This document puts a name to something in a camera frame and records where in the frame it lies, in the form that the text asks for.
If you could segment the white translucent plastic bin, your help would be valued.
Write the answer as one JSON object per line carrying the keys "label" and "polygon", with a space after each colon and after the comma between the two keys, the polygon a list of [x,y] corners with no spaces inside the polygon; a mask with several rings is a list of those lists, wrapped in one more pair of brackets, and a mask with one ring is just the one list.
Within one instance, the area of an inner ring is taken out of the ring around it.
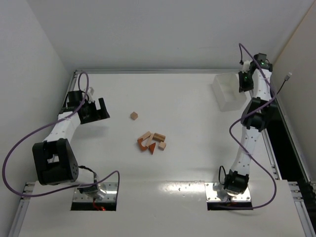
{"label": "white translucent plastic bin", "polygon": [[235,73],[217,74],[212,90],[222,112],[240,110],[247,100],[245,93],[239,92],[239,80]]}

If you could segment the orange arch wood block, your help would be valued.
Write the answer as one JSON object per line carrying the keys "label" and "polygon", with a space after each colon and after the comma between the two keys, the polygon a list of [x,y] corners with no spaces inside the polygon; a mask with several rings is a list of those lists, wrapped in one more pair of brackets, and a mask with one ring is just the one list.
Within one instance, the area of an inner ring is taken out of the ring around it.
{"label": "orange arch wood block", "polygon": [[139,149],[140,149],[142,152],[148,149],[148,147],[142,145],[143,141],[144,141],[143,138],[137,139],[137,143],[138,143]]}

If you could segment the striped dark wood block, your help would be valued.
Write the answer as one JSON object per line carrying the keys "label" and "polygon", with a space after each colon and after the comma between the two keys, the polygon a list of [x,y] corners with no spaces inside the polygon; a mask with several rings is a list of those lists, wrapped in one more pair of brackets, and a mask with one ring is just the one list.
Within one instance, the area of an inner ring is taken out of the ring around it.
{"label": "striped dark wood block", "polygon": [[164,142],[165,138],[166,137],[164,135],[159,134],[159,133],[154,133],[154,136],[153,136],[153,140],[160,141],[160,142]]}

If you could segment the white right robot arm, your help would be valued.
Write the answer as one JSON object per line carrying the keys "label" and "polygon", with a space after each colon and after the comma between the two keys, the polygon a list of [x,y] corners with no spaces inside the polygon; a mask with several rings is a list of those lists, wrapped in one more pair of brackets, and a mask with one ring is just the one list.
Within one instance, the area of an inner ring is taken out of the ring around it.
{"label": "white right robot arm", "polygon": [[273,65],[267,61],[266,54],[258,53],[254,55],[254,60],[244,62],[242,71],[238,73],[239,92],[252,90],[253,95],[241,116],[241,146],[224,180],[224,190],[229,194],[239,195],[246,190],[250,173],[250,156],[253,155],[259,135],[267,128],[277,109],[274,102],[264,105],[272,99],[270,89],[272,71]]}

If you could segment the small pale wood cube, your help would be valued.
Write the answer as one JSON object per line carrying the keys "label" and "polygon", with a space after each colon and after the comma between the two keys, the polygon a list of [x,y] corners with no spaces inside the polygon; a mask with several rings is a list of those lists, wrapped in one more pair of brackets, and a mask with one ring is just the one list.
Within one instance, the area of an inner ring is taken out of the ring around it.
{"label": "small pale wood cube", "polygon": [[160,142],[158,148],[159,148],[160,150],[164,151],[165,148],[166,148],[166,143],[165,143],[165,142]]}

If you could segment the engraved long wood block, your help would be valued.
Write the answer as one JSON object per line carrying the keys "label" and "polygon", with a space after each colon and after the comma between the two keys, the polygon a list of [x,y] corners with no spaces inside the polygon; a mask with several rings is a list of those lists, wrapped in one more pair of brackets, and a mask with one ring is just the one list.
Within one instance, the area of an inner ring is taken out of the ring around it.
{"label": "engraved long wood block", "polygon": [[146,140],[146,139],[148,139],[149,137],[151,136],[151,132],[150,131],[148,131],[148,132],[146,132],[145,134],[143,134],[142,136],[140,136],[139,138],[138,138],[138,140]]}

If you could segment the metal mounting plate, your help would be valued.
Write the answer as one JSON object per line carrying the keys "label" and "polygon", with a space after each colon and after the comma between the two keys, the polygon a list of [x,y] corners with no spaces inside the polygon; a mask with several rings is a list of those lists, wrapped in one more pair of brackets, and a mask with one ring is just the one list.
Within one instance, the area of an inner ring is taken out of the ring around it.
{"label": "metal mounting plate", "polygon": [[205,182],[204,187],[207,203],[251,203],[249,187],[243,193],[227,191],[219,182]]}
{"label": "metal mounting plate", "polygon": [[98,185],[75,188],[73,202],[115,202],[118,192],[117,182],[103,182]]}

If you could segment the small brown wood cube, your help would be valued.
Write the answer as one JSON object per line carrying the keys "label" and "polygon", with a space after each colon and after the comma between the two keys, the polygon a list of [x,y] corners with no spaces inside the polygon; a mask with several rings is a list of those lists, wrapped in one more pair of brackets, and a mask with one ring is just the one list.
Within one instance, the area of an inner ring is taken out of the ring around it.
{"label": "small brown wood cube", "polygon": [[131,118],[132,120],[136,120],[136,119],[138,118],[138,114],[137,114],[136,112],[132,112],[132,113],[130,114],[130,118]]}

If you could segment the pale long wood block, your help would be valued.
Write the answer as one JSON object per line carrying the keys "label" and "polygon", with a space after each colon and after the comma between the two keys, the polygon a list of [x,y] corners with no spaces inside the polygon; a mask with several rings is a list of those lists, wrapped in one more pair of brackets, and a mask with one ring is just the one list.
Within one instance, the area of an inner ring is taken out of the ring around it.
{"label": "pale long wood block", "polygon": [[149,136],[149,138],[148,138],[148,140],[147,140],[147,142],[146,142],[146,147],[147,147],[147,148],[151,145],[152,140],[153,140],[153,137],[154,137],[154,133],[152,133],[152,134]]}

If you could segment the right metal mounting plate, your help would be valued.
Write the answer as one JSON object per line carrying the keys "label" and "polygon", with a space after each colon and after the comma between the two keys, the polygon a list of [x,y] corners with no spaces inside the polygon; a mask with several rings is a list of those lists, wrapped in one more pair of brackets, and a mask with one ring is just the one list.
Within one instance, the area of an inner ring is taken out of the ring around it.
{"label": "right metal mounting plate", "polygon": [[227,191],[219,182],[205,182],[204,187],[207,203],[251,203],[249,187],[243,193]]}

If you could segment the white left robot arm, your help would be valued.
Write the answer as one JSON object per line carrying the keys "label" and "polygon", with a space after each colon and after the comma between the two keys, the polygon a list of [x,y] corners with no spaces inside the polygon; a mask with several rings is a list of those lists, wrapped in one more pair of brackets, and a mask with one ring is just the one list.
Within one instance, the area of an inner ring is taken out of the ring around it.
{"label": "white left robot arm", "polygon": [[57,185],[74,182],[79,176],[79,166],[70,146],[70,141],[77,127],[110,118],[105,101],[99,98],[100,109],[95,101],[88,98],[76,112],[84,96],[84,92],[70,91],[68,102],[61,108],[58,119],[50,134],[40,143],[32,147],[38,180],[42,185]]}

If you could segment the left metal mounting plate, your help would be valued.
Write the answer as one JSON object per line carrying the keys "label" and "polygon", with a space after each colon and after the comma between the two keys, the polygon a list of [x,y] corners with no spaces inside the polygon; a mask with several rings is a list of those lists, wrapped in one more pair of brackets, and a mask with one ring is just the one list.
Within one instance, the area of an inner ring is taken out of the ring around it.
{"label": "left metal mounting plate", "polygon": [[117,182],[103,182],[98,185],[75,188],[73,202],[115,202],[118,192]]}

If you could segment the orange triangle wood block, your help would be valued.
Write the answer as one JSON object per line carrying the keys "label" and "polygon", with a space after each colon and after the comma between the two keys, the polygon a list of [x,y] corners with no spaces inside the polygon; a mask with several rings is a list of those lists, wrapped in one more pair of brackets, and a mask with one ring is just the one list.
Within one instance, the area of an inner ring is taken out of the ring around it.
{"label": "orange triangle wood block", "polygon": [[153,155],[155,151],[156,143],[152,143],[148,146],[150,153]]}

